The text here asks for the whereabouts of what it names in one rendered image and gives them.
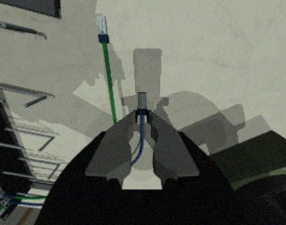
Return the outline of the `dark grey port rack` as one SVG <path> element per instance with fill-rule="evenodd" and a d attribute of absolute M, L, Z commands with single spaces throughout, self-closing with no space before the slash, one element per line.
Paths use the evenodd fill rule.
<path fill-rule="evenodd" d="M 0 0 L 0 2 L 60 18 L 59 16 L 60 0 Z M 37 33 L 37 31 L 34 29 L 20 27 L 19 25 L 11 23 L 8 24 L 7 22 L 5 23 L 0 22 L 0 25 L 2 25 L 3 28 L 10 30 L 16 30 L 32 34 Z M 13 89 L 1 85 L 0 89 L 5 89 L 8 91 L 39 97 L 38 99 L 35 99 L 29 103 L 24 104 L 25 108 L 47 98 L 47 96 L 43 96 L 40 94 L 26 92 L 23 90 Z M 50 191 L 50 189 L 54 184 L 54 182 L 34 179 L 35 176 L 31 174 L 29 167 L 26 163 L 26 160 L 57 166 L 52 172 L 52 174 L 49 176 L 48 180 L 51 179 L 53 174 L 60 166 L 60 164 L 56 163 L 24 158 L 23 152 L 21 150 L 23 149 L 23 146 L 19 146 L 13 131 L 35 135 L 39 137 L 50 138 L 38 150 L 39 152 L 41 152 L 54 139 L 54 137 L 13 129 L 8 121 L 7 114 L 3 107 L 2 103 L 4 102 L 6 101 L 0 98 L 0 220 L 1 221 L 5 221 L 8 218 L 8 216 L 12 213 L 12 211 L 16 208 L 18 204 L 15 204 L 15 202 L 22 200 L 22 199 L 10 198 L 12 194 L 16 194 L 19 196 L 26 195 L 26 196 L 41 197 L 42 195 L 29 194 L 28 191 L 31 188 Z"/>

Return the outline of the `green patch cord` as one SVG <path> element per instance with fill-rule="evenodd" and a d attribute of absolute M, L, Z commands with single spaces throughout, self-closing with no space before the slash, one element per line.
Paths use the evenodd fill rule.
<path fill-rule="evenodd" d="M 109 91 L 110 91 L 110 98 L 111 98 L 111 104 L 112 104 L 113 123 L 116 124 L 115 109 L 114 109 L 114 102 L 113 102 L 113 89 L 112 89 L 111 73 L 110 73 L 110 67 L 109 67 L 109 59 L 108 59 L 108 52 L 107 52 L 107 44 L 106 44 L 106 42 L 102 42 L 102 46 L 103 46 L 105 66 L 106 66 L 108 85 L 109 85 Z M 10 198 L 12 198 L 12 199 L 25 199 L 25 200 L 41 200 L 41 199 L 46 199 L 46 197 L 47 196 L 28 197 L 28 196 L 19 196 L 19 195 L 16 195 L 16 194 L 12 194 L 10 196 Z"/>

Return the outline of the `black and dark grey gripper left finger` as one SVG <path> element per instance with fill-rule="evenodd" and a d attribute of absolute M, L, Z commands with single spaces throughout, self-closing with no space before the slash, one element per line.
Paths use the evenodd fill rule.
<path fill-rule="evenodd" d="M 124 179 L 131 172 L 129 141 L 133 137 L 137 118 L 138 111 L 132 111 L 106 131 L 100 132 L 70 161 L 55 180 L 34 225 L 51 225 L 80 198 L 107 189 L 111 178 L 117 178 L 123 186 Z"/>

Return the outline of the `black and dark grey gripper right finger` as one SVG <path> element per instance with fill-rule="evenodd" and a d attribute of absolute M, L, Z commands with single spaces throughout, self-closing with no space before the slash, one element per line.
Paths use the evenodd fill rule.
<path fill-rule="evenodd" d="M 160 179 L 161 187 L 168 178 L 173 178 L 178 189 L 206 199 L 233 225 L 250 225 L 232 186 L 217 164 L 182 131 L 152 111 L 147 113 L 147 123 L 155 141 L 153 172 Z"/>

